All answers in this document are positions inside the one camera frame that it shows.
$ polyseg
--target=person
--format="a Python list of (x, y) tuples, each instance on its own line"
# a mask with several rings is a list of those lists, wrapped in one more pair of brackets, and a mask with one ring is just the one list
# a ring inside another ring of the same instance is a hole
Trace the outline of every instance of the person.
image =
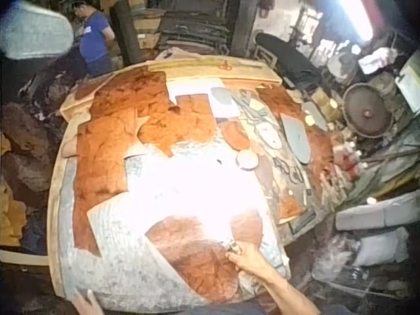
[(112, 71), (107, 42), (116, 36), (104, 14), (85, 1), (73, 3), (74, 14), (85, 19), (84, 32), (80, 41), (80, 53), (86, 61), (91, 77), (98, 77)]
[[(263, 257), (257, 246), (253, 243), (237, 241), (239, 247), (237, 253), (227, 252), (226, 256), (236, 265), (248, 274), (256, 277), (263, 284), (274, 299), (284, 315), (351, 315), (352, 313), (340, 305), (328, 306), (322, 313), (315, 304), (305, 297), (301, 292), (295, 289), (287, 282), (270, 263)], [(80, 315), (103, 315), (103, 311), (91, 290), (87, 293), (86, 301), (80, 293), (76, 292), (73, 305)], [(197, 315), (197, 314), (245, 314), (245, 315), (263, 315), (265, 311), (256, 303), (244, 302), (238, 304), (228, 304), (220, 306), (203, 306), (193, 308), (178, 315)]]

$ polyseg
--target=fluorescent light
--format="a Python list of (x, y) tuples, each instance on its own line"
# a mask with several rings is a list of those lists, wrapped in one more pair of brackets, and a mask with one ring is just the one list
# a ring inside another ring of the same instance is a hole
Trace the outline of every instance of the fluorescent light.
[(363, 41), (370, 41), (373, 29), (362, 0), (339, 0)]

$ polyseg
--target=workshop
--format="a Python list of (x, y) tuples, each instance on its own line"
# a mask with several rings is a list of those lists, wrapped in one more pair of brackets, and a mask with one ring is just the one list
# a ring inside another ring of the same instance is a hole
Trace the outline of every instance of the workshop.
[(0, 10), (0, 314), (418, 314), (420, 1)]

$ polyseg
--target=cloth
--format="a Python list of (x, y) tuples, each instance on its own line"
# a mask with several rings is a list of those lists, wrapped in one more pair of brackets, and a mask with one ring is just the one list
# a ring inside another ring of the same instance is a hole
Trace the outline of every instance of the cloth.
[(230, 305), (214, 305), (192, 308), (177, 315), (211, 315), (211, 314), (245, 314), (245, 315), (266, 315), (267, 313), (256, 302), (243, 302)]
[[(225, 315), (266, 315), (267, 313), (256, 302), (243, 302), (230, 305), (215, 305), (196, 307), (185, 312), (177, 313), (177, 315), (211, 315), (211, 314), (225, 314)], [(323, 310), (321, 315), (355, 315), (343, 305), (328, 305)]]
[(108, 54), (102, 31), (109, 26), (106, 17), (99, 11), (94, 12), (85, 21), (85, 30), (80, 41), (80, 53), (86, 63), (98, 60)]
[(86, 65), (91, 77), (99, 77), (112, 71), (112, 61), (108, 53), (95, 61), (86, 63)]

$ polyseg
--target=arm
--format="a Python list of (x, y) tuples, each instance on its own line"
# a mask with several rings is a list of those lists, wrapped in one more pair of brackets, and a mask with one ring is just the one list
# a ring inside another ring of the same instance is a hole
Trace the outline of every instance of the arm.
[(241, 241), (236, 243), (240, 248), (240, 254), (227, 253), (228, 259), (242, 270), (259, 279), (276, 302), (282, 314), (320, 314), (314, 303), (290, 285), (271, 267), (255, 245)]
[(116, 38), (114, 31), (111, 29), (111, 26), (107, 26), (102, 30), (102, 34), (105, 37), (106, 41), (113, 41)]

